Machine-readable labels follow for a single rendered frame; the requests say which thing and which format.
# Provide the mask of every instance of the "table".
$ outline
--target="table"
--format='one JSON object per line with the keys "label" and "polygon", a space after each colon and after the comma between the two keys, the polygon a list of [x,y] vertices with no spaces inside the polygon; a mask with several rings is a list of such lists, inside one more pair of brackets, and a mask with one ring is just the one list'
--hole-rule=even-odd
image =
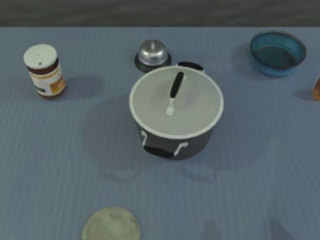
{"label": "table", "polygon": [[[142,240],[318,240],[320,28],[288,28],[308,50],[297,72],[252,70],[250,39],[265,28],[1,28],[0,239],[78,240],[108,206],[138,218]],[[194,61],[225,109],[208,146],[184,161],[141,148],[128,96],[143,73],[140,43],[162,40],[173,63]],[[39,97],[23,63],[53,45],[67,79]]]}

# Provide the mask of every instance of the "pot handle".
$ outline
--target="pot handle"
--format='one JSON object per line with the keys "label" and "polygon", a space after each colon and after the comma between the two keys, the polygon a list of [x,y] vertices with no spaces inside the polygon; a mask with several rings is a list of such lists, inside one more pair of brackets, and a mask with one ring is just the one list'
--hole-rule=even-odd
{"label": "pot handle", "polygon": [[146,146],[148,135],[143,130],[141,130],[141,135],[143,136],[142,148],[146,152],[148,152],[149,154],[152,154],[152,155],[155,155],[155,156],[158,156],[161,158],[165,158],[165,159],[170,159],[170,158],[177,156],[178,153],[180,152],[181,148],[186,148],[189,145],[188,142],[182,142],[179,144],[179,146],[177,147],[177,149],[174,152],[169,152],[169,151],[166,151],[162,148],[153,147],[153,146]]}
{"label": "pot handle", "polygon": [[170,90],[170,99],[169,99],[169,105],[166,108],[166,114],[168,116],[171,116],[172,114],[174,114],[175,111],[175,107],[174,107],[174,102],[175,102],[175,98],[178,94],[178,91],[180,89],[181,83],[185,78],[185,74],[180,71],[177,73],[177,75],[175,76],[174,82],[171,86],[171,90]]}
{"label": "pot handle", "polygon": [[176,65],[181,66],[181,67],[195,69],[195,70],[201,71],[203,73],[205,72],[205,69],[201,65],[194,63],[194,62],[190,62],[190,61],[180,61]]}

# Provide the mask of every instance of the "bowl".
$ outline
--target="bowl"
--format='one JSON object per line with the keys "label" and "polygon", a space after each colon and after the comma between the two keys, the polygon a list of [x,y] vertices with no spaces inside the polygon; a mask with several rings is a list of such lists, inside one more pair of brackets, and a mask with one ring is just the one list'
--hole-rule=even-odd
{"label": "bowl", "polygon": [[307,55],[306,46],[296,36],[277,30],[256,34],[250,42],[250,52],[253,67],[273,77],[292,74]]}

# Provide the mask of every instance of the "pot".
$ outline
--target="pot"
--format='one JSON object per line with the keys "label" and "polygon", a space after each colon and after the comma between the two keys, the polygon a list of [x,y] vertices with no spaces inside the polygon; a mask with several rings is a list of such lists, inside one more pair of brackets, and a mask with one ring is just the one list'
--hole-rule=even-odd
{"label": "pot", "polygon": [[142,76],[131,90],[129,107],[142,148],[161,158],[182,160],[207,145],[224,99],[203,67],[180,62]]}

